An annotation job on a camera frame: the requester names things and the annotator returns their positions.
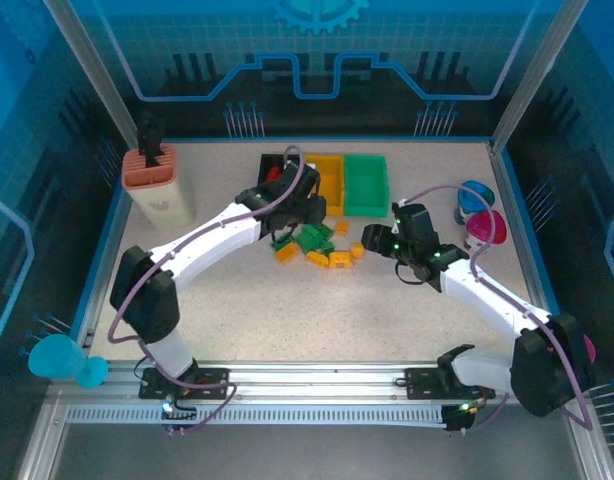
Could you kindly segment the aluminium mounting rail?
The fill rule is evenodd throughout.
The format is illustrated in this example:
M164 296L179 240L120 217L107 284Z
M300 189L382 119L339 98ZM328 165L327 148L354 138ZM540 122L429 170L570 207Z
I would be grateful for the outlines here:
M140 380L133 361L112 361L103 385L82 389L72 381L53 381L47 396L64 403L129 403L138 400ZM237 385L236 404L404 404L395 386L407 368L432 368L433 362L202 362L226 368Z

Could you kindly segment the long green lego brick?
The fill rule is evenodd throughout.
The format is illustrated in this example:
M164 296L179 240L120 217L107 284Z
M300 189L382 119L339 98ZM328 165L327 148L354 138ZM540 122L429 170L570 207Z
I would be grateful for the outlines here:
M304 225L295 236L298 247L304 254L318 250L324 241L320 230L314 225Z

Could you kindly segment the teal plastic goblet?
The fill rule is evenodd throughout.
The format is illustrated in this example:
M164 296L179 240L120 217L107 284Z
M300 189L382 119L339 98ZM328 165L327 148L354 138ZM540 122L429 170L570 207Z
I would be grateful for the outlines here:
M106 359L88 356L84 349L63 334L40 340L28 356L32 374L51 380L73 380L83 389L102 385L109 373Z

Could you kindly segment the peach and cream slotted holder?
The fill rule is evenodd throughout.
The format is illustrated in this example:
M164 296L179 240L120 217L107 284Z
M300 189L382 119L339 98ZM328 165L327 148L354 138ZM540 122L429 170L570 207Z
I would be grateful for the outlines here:
M158 230L191 224L196 216L193 186L180 166L173 144L162 144L157 166L148 167L138 149L125 153L121 180L124 190Z

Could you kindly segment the green plastic bin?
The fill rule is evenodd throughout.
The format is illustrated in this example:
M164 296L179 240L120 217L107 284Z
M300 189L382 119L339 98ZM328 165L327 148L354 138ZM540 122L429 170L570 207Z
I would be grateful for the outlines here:
M344 215L385 217L390 207L386 159L378 155L344 156Z

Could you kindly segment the black plastic bin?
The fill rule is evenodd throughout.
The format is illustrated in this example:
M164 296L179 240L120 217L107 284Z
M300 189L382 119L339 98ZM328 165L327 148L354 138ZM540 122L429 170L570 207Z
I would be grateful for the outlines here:
M269 170L274 166L278 166L284 171L287 163L293 162L299 165L299 160L300 158L297 154L289 154L287 159L284 159L282 154L262 154L258 172L258 184L265 186L270 191L279 191L278 180L273 183L265 181Z

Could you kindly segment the aluminium frame post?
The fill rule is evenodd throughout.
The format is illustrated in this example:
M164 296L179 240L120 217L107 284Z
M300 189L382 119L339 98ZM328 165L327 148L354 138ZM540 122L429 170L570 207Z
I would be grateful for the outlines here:
M490 151L500 155L553 67L589 0L562 0L492 135Z
M138 146L137 126L70 0L43 0L58 29L130 149Z

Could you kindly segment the yellow plastic bin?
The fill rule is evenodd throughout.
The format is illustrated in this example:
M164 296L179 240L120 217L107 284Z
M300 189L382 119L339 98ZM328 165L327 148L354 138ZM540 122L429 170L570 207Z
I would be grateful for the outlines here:
M307 154L305 159L320 174L319 195L326 200L327 215L343 216L346 193L344 156Z

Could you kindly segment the pink lidded cup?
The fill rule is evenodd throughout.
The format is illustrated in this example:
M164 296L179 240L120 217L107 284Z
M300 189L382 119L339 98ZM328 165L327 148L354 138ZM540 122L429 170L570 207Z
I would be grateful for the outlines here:
M473 215L466 223L466 234L464 246L475 251L481 248L490 235L493 234L492 245L501 245L507 240L507 226L502 215L493 210L494 223L491 223L491 218L487 211L479 212Z

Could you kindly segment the blue lidded cup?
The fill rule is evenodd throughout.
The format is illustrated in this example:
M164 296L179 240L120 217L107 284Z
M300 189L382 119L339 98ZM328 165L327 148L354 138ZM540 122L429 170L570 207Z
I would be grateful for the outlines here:
M459 225L464 225L471 216L485 211L485 205L492 207L496 201L495 193L481 182L468 180L462 186L463 189L457 192L454 211L454 220Z

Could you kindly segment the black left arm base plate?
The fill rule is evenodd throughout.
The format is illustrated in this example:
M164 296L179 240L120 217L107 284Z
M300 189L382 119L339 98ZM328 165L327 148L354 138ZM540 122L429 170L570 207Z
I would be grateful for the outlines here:
M226 368L201 368L187 383L202 385L202 389L188 389L167 380L155 367L142 373L138 397L142 400L225 400L229 370Z

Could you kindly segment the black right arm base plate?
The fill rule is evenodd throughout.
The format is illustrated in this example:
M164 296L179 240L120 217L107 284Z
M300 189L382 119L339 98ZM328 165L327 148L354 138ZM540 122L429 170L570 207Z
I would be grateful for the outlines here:
M460 383L454 373L434 368L408 368L394 381L406 390L409 400L476 400L494 399L493 389Z

